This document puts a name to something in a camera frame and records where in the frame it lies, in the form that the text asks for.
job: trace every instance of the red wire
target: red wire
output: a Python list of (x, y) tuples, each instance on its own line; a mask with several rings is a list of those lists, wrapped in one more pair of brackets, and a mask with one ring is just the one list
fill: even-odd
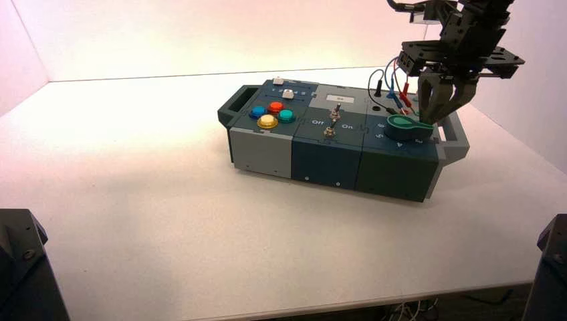
[(394, 79), (396, 80), (396, 87), (398, 88), (398, 92), (402, 92), (402, 90), (400, 89), (400, 84), (398, 84), (398, 76), (396, 75), (396, 62), (398, 60), (394, 60)]

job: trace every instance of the white wall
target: white wall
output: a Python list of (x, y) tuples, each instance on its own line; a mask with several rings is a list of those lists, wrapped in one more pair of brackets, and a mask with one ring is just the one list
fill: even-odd
[(500, 46), (526, 64), (510, 80), (481, 79), (471, 103), (567, 173), (567, 1), (515, 1), (510, 12)]
[(383, 65), (422, 39), (385, 0), (14, 0), (51, 80)]
[(0, 0), (0, 116), (47, 83), (47, 75), (10, 0)]

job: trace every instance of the red button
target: red button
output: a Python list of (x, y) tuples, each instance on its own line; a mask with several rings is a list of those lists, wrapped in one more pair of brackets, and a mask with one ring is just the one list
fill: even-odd
[(267, 111), (270, 114), (277, 114), (279, 113), (282, 109), (284, 109), (284, 104), (282, 104), (281, 102), (271, 102), (269, 103), (269, 106), (267, 108)]

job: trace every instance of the blue button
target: blue button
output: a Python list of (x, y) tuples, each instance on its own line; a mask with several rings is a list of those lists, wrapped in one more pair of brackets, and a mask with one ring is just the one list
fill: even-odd
[(289, 109), (282, 110), (281, 112), (279, 112), (277, 117), (279, 118), (280, 122), (293, 122), (296, 119), (294, 112)]
[(265, 114), (266, 114), (266, 109), (264, 107), (256, 106), (252, 108), (252, 111), (250, 112), (250, 117), (254, 119), (258, 119)]

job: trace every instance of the label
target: label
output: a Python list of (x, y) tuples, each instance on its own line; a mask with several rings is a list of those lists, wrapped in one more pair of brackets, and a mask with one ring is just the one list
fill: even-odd
[(347, 102), (349, 104), (354, 104), (354, 97), (327, 95), (327, 100), (330, 100), (330, 101), (333, 101), (333, 102)]

